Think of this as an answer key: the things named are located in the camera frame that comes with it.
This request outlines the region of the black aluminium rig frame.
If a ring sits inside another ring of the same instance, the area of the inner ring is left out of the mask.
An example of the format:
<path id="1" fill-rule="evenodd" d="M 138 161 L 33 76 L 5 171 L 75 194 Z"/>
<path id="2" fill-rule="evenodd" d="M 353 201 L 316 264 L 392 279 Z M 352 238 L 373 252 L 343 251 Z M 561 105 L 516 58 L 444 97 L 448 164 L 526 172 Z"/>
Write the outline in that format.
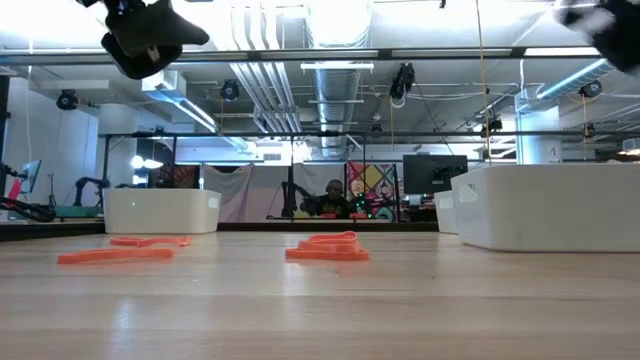
<path id="1" fill-rule="evenodd" d="M 590 47 L 563 46 L 560 49 L 580 49 Z M 479 60 L 481 55 L 485 60 L 498 59 L 600 59 L 601 56 L 595 50 L 587 53 L 569 53 L 565 55 L 550 55 L 550 53 L 538 55 L 525 55 L 526 47 L 489 47 L 480 48 L 369 48 L 369 49 L 301 49 L 301 50 L 236 50 L 236 51 L 187 51 L 173 65 L 184 64 L 212 64 L 212 63 L 262 63 L 262 62 L 288 62 L 288 61 L 444 61 L 444 60 Z M 5 66 L 70 66 L 70 65 L 105 65 L 115 64 L 106 52 L 36 52 L 29 54 L 26 51 L 2 50 L 0 51 L 0 65 Z M 372 231 L 383 230 L 386 232 L 398 231 L 436 231 L 435 225 L 375 225 L 347 221 L 346 223 L 329 223 L 340 225 L 346 229 L 346 225 L 355 225 L 356 230 Z M 276 231 L 311 231 L 319 229 L 316 223 L 295 223 L 292 220 L 282 222 L 258 222 L 258 223 L 221 223 L 218 227 L 223 232 L 276 232 Z M 44 238 L 60 238 L 73 236 L 86 236 L 105 234 L 105 224 L 100 222 L 52 222 L 0 225 L 0 242 L 23 241 Z"/>

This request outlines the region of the white plastic basket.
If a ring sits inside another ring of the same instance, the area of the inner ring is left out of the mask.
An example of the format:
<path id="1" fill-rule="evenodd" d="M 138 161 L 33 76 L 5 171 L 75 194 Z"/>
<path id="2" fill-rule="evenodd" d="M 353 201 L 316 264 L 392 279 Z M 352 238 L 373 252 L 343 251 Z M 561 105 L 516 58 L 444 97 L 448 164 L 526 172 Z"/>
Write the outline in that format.
<path id="1" fill-rule="evenodd" d="M 434 194 L 438 229 L 441 233 L 458 234 L 458 222 L 452 191 Z"/>
<path id="2" fill-rule="evenodd" d="M 640 253 L 640 165 L 504 165 L 451 181 L 458 234 L 501 252 Z"/>
<path id="3" fill-rule="evenodd" d="M 216 232 L 221 194 L 201 189 L 106 189 L 108 234 L 198 235 Z"/>

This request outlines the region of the pale pink cloth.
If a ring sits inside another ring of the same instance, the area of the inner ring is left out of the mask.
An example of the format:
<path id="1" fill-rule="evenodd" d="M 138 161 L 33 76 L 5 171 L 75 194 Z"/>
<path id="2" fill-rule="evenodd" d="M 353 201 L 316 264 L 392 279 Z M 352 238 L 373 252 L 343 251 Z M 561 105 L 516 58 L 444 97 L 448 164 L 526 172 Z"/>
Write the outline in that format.
<path id="1" fill-rule="evenodd" d="M 203 188 L 221 194 L 221 223 L 265 222 L 284 208 L 282 183 L 287 166 L 213 167 L 201 169 Z"/>

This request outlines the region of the white ceiling duct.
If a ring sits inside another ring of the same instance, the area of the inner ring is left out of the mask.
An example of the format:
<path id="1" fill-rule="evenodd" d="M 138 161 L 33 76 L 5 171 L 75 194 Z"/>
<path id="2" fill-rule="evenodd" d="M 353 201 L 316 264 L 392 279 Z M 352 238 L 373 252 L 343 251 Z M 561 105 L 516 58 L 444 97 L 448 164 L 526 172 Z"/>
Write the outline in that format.
<path id="1" fill-rule="evenodd" d="M 582 68 L 542 92 L 530 95 L 527 90 L 523 90 L 515 97 L 515 111 L 517 113 L 534 111 L 538 104 L 560 98 L 599 80 L 601 77 L 613 71 L 615 71 L 615 67 L 606 59 L 601 59 Z"/>

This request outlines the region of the small tilted monitor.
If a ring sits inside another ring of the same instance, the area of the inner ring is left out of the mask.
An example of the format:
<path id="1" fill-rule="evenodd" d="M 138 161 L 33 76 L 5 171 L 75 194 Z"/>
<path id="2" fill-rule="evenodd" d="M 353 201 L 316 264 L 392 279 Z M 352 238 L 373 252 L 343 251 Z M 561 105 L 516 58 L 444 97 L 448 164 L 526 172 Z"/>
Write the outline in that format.
<path id="1" fill-rule="evenodd" d="M 25 163 L 22 166 L 22 169 L 18 172 L 18 178 L 21 184 L 21 194 L 30 194 L 33 192 L 41 164 L 41 160 Z"/>

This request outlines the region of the silver ventilation duct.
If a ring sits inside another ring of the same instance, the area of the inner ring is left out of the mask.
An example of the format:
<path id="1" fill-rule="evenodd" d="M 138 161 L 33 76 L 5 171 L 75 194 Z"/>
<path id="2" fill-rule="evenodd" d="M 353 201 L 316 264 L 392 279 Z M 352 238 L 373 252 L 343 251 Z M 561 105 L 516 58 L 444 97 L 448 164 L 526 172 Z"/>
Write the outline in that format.
<path id="1" fill-rule="evenodd" d="M 372 0 L 307 0 L 307 40 L 312 49 L 364 49 L 369 42 Z M 314 72 L 317 113 L 323 132 L 345 132 L 352 120 L 361 72 L 352 60 L 322 61 Z"/>

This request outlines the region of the teal work table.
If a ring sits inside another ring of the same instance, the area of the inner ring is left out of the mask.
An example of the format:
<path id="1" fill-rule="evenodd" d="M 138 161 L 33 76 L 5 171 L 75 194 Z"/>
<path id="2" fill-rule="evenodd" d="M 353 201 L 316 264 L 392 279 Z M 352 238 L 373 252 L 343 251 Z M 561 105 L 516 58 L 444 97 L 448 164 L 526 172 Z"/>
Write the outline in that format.
<path id="1" fill-rule="evenodd" d="M 104 211 L 96 206 L 57 205 L 54 207 L 58 218 L 102 218 Z"/>

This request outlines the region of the person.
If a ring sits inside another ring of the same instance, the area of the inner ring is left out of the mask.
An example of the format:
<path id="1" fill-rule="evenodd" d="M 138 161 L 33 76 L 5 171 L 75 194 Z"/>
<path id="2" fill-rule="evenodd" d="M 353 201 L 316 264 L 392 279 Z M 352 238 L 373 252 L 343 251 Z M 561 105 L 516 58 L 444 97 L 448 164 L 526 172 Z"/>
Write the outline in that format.
<path id="1" fill-rule="evenodd" d="M 301 203 L 301 210 L 311 216 L 334 215 L 338 219 L 348 219 L 356 212 L 356 207 L 343 196 L 343 183 L 332 179 L 321 196 L 306 198 Z"/>

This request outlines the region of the white hanging cloth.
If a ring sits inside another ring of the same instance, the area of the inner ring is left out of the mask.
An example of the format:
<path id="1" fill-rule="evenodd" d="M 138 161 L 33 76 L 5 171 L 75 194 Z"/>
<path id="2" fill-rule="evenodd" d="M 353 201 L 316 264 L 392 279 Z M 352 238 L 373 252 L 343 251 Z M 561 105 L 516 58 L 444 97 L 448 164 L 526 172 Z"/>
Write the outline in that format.
<path id="1" fill-rule="evenodd" d="M 312 201 L 324 195 L 339 195 L 345 198 L 345 169 L 343 164 L 295 164 L 293 167 L 294 184 L 306 192 L 306 195 L 296 191 L 295 218 L 314 218 L 314 214 L 305 211 Z"/>

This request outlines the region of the colourful geometric cloth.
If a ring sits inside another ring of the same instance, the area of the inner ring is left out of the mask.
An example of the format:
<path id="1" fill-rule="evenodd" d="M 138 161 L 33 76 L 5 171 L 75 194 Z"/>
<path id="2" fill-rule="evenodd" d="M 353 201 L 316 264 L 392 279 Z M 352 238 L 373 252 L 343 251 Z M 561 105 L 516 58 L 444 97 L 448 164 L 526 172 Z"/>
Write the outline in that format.
<path id="1" fill-rule="evenodd" d="M 346 163 L 346 195 L 360 217 L 397 222 L 399 182 L 394 163 Z"/>

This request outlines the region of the black metal rack frame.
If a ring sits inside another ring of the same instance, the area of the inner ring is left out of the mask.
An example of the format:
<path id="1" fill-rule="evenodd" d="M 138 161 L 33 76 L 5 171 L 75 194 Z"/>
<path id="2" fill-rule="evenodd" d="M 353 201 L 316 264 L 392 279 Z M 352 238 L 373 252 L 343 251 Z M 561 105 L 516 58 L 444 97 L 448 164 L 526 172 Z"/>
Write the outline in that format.
<path id="1" fill-rule="evenodd" d="M 488 135 L 490 137 L 549 137 L 549 138 L 565 138 L 565 137 L 581 137 L 586 139 L 587 136 L 590 136 L 591 139 L 596 136 L 611 136 L 611 137 L 625 137 L 625 138 L 633 138 L 640 137 L 640 130 L 581 130 L 581 131 L 573 131 L 573 130 L 525 130 L 525 131 L 502 131 L 502 132 L 489 132 Z M 423 132 L 409 132 L 409 131 L 382 131 L 382 132 L 371 132 L 371 131 L 307 131 L 307 132 L 231 132 L 231 133 L 185 133 L 185 132 L 133 132 L 133 133 L 103 133 L 99 134 L 98 138 L 104 140 L 104 149 L 99 152 L 99 155 L 102 156 L 102 167 L 101 175 L 103 179 L 106 179 L 109 171 L 109 152 L 110 152 L 110 142 L 113 138 L 118 140 L 124 139 L 151 139 L 151 138 L 161 138 L 161 139 L 171 139 L 174 143 L 177 143 L 179 139 L 189 139 L 189 138 L 222 138 L 224 140 L 230 140 L 233 146 L 239 142 L 239 140 L 247 141 L 249 138 L 255 139 L 271 139 L 271 138 L 284 138 L 289 142 L 293 142 L 296 139 L 304 139 L 307 137 L 314 138 L 347 138 L 351 136 L 355 139 L 360 138 L 362 140 L 362 146 L 364 147 L 363 151 L 366 151 L 364 143 L 369 138 L 383 138 L 388 137 L 389 139 L 397 140 L 400 138 L 438 138 L 442 142 L 447 140 L 449 137 L 481 137 L 480 132 L 458 132 L 458 131 L 423 131 Z"/>

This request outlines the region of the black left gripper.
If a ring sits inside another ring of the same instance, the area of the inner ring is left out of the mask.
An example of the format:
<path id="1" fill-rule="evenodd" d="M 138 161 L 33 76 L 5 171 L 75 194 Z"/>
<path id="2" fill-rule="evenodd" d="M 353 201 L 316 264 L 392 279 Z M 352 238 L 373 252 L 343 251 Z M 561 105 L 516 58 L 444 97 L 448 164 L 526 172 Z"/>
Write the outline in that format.
<path id="1" fill-rule="evenodd" d="M 101 40 L 119 71 L 133 80 L 152 76 L 178 59 L 184 45 L 209 35 L 178 14 L 171 0 L 106 0 L 107 33 Z"/>

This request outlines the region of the black computer monitor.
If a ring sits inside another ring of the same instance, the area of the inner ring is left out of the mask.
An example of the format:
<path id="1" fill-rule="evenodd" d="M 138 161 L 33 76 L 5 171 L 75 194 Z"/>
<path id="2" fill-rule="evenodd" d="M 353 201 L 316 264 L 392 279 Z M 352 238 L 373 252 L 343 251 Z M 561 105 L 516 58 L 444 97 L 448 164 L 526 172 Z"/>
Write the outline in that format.
<path id="1" fill-rule="evenodd" d="M 407 195 L 429 195 L 452 189 L 451 179 L 468 171 L 458 155 L 404 155 L 403 186 Z"/>

